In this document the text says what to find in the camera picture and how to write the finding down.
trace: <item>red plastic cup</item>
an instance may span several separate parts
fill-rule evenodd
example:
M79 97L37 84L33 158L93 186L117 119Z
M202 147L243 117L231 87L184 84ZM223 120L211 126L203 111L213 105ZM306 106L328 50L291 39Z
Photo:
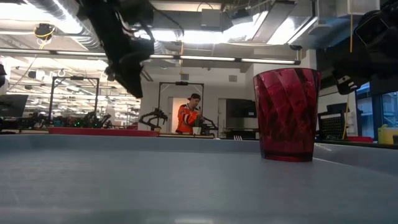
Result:
M284 68L254 77L261 156L312 161L317 128L320 72Z

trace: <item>red tray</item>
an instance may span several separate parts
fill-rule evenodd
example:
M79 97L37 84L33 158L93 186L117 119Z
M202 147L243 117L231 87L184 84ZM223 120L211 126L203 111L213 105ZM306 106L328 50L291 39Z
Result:
M77 134L90 136L157 137L156 131L98 129L98 128L49 128L50 134Z

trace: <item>cup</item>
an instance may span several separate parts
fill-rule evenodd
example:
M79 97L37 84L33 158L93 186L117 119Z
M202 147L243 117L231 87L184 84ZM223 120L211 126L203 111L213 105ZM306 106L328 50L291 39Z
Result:
M312 161L317 128L320 72L283 68L254 77L261 156Z

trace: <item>ceiling pipe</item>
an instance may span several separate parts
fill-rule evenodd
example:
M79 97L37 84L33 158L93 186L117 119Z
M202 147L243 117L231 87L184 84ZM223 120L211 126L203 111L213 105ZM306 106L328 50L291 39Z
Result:
M35 6L50 15L58 23L56 26L67 34L87 35L87 37L72 37L84 48L90 51L103 51L89 20L82 22L76 16L79 5L73 0L24 0L27 4Z

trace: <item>glass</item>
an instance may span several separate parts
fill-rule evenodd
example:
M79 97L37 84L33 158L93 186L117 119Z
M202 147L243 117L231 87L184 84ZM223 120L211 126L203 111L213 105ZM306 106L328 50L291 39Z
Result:
M398 97L397 92L382 95L383 124L389 128L398 128Z
M362 126L362 136L374 138L373 104L369 83L363 84L356 90L356 98L358 113L361 115L358 125Z
M320 72L284 68L254 77L261 155L290 162L312 161Z

